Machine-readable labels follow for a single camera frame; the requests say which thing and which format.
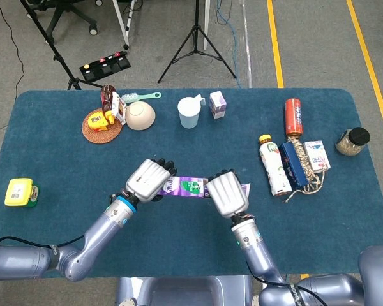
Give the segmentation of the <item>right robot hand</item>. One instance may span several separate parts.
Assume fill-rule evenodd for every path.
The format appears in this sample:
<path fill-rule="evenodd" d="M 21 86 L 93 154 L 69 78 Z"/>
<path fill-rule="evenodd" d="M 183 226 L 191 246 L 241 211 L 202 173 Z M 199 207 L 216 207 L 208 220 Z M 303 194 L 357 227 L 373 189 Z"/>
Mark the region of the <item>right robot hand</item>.
<path fill-rule="evenodd" d="M 231 218 L 247 210 L 248 197 L 234 169 L 222 170 L 208 177 L 206 187 L 222 217 Z"/>

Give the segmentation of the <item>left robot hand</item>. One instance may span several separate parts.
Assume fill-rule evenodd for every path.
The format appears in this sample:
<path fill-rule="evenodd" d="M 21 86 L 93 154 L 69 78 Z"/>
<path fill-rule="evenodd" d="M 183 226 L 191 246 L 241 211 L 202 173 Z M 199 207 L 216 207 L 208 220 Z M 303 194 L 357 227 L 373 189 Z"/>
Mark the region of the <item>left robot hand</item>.
<path fill-rule="evenodd" d="M 176 173 L 173 161 L 145 159 L 126 181 L 125 193 L 142 203 L 152 201 L 166 181 Z"/>

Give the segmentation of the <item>purple toothpaste box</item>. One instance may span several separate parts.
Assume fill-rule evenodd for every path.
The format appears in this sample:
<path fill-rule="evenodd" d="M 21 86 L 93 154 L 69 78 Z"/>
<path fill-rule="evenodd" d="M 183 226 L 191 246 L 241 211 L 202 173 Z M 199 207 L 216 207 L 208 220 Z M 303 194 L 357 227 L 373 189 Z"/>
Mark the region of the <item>purple toothpaste box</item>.
<path fill-rule="evenodd" d="M 172 176 L 164 183 L 157 195 L 209 198 L 207 182 L 206 178 Z"/>

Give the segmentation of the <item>beige bowl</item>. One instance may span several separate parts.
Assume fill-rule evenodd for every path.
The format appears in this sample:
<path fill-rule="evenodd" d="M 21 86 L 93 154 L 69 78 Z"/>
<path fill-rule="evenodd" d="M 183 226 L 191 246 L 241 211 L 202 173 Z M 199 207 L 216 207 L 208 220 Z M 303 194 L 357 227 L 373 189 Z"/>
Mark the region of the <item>beige bowl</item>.
<path fill-rule="evenodd" d="M 126 124 L 136 131 L 151 127 L 155 118 L 156 114 L 152 106 L 143 101 L 133 102 L 126 109 Z"/>

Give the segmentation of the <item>round woven coaster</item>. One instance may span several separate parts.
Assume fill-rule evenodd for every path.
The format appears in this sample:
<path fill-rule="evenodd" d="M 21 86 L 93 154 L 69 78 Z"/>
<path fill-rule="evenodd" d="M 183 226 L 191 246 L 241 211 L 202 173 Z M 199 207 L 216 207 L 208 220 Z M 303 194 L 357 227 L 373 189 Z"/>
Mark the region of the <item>round woven coaster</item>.
<path fill-rule="evenodd" d="M 123 126 L 116 119 L 114 121 L 114 124 L 112 124 L 112 127 L 106 131 L 95 132 L 88 126 L 87 119 L 89 118 L 91 114 L 95 112 L 102 112 L 102 110 L 101 108 L 93 110 L 92 112 L 88 113 L 85 119 L 82 121 L 81 130 L 86 140 L 95 144 L 104 144 L 104 143 L 111 142 L 112 140 L 117 138 Z"/>

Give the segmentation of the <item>dark blue rectangular box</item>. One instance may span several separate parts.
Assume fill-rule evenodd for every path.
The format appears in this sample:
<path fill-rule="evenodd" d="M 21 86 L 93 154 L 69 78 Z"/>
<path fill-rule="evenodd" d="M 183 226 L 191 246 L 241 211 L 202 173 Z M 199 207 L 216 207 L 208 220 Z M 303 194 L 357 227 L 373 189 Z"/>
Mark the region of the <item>dark blue rectangular box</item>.
<path fill-rule="evenodd" d="M 308 185 L 307 176 L 291 142 L 279 146 L 283 168 L 293 190 L 302 189 Z"/>

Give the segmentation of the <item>white snack packet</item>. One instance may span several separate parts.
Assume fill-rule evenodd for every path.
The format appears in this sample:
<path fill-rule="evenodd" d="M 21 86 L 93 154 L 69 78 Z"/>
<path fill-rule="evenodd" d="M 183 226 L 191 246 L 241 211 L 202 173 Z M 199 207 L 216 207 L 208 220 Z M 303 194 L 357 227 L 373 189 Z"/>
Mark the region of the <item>white snack packet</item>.
<path fill-rule="evenodd" d="M 112 114 L 117 119 L 121 125 L 126 124 L 126 103 L 121 99 L 117 92 L 112 93 Z"/>

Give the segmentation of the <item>green hair brush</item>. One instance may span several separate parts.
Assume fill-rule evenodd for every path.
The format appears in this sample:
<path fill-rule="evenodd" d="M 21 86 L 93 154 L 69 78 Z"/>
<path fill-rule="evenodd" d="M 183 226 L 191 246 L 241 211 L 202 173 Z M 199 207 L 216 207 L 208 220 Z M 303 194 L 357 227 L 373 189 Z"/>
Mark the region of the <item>green hair brush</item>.
<path fill-rule="evenodd" d="M 125 103 L 133 103 L 136 101 L 142 101 L 143 99 L 159 99 L 161 98 L 161 92 L 153 92 L 150 94 L 137 94 L 135 92 L 130 94 L 123 94 L 121 99 Z"/>

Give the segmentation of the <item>purple white drink carton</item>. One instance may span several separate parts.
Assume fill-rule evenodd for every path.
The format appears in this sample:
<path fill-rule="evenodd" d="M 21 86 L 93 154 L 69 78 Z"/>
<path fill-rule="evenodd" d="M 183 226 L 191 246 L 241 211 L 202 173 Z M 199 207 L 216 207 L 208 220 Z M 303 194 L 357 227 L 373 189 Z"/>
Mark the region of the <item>purple white drink carton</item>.
<path fill-rule="evenodd" d="M 227 102 L 223 97 L 221 91 L 215 91 L 210 93 L 209 107 L 214 119 L 219 119 L 225 116 Z"/>

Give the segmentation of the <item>brown bottle yellow cap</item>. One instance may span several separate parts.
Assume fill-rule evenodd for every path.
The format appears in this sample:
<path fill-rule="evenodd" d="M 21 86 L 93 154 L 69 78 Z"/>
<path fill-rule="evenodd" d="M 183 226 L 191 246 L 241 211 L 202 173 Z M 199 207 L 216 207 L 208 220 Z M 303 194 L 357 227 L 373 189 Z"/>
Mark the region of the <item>brown bottle yellow cap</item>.
<path fill-rule="evenodd" d="M 113 93 L 116 91 L 112 85 L 104 85 L 100 91 L 102 112 L 109 124 L 114 124 L 115 117 L 112 114 Z"/>

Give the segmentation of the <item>white blue milk carton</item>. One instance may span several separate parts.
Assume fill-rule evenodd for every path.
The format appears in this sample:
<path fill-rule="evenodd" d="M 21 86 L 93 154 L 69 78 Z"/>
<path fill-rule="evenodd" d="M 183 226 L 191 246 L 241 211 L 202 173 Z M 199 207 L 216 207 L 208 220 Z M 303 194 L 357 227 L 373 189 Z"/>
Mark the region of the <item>white blue milk carton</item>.
<path fill-rule="evenodd" d="M 303 146 L 308 156 L 312 172 L 322 173 L 331 168 L 324 144 L 321 140 L 304 142 Z"/>

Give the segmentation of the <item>red orange drink can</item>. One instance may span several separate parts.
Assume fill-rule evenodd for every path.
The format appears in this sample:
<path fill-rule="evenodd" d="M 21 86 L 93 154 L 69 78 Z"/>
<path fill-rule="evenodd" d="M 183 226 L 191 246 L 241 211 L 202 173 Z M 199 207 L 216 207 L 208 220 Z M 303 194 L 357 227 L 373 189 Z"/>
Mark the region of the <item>red orange drink can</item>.
<path fill-rule="evenodd" d="M 285 133 L 291 137 L 303 134 L 301 102 L 297 98 L 291 98 L 285 102 Z"/>

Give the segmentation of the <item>black foot pedal board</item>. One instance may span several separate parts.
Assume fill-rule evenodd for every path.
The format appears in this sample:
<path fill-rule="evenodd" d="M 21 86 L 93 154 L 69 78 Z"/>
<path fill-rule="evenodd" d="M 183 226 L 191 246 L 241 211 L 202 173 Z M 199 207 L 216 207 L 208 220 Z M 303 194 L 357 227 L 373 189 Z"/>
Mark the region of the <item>black foot pedal board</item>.
<path fill-rule="evenodd" d="M 85 81 L 95 82 L 114 73 L 130 68 L 131 64 L 129 63 L 126 55 L 126 51 L 116 52 L 112 55 L 101 57 L 97 61 L 84 64 L 79 68 L 79 70 Z"/>

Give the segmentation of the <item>white upright pole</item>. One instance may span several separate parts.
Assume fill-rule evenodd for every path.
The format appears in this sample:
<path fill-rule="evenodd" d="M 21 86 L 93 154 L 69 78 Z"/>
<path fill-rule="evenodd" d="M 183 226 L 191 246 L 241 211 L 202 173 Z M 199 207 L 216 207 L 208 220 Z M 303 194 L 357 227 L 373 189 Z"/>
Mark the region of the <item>white upright pole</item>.
<path fill-rule="evenodd" d="M 204 34 L 208 35 L 211 0 L 205 0 L 204 5 Z M 204 50 L 207 50 L 207 39 L 204 38 Z"/>

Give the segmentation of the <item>white metal frame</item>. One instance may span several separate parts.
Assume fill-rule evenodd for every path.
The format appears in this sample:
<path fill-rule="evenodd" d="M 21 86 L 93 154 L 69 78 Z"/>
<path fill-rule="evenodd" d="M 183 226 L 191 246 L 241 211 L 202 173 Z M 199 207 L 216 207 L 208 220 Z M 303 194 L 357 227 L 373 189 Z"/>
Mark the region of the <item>white metal frame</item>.
<path fill-rule="evenodd" d="M 132 20 L 133 11 L 135 9 L 135 3 L 136 2 L 137 2 L 137 0 L 130 0 L 130 9 L 129 9 L 129 13 L 128 13 L 128 20 L 127 20 L 127 23 L 124 23 L 123 14 L 122 14 L 121 10 L 119 9 L 118 1 L 112 0 L 112 3 L 114 5 L 114 9 L 116 12 L 117 20 L 119 22 L 119 26 L 120 26 L 120 29 L 121 29 L 121 32 L 123 35 L 123 39 L 124 39 L 123 48 L 125 51 L 128 51 L 130 48 L 130 43 L 128 41 L 128 35 L 130 32 L 131 20 Z"/>

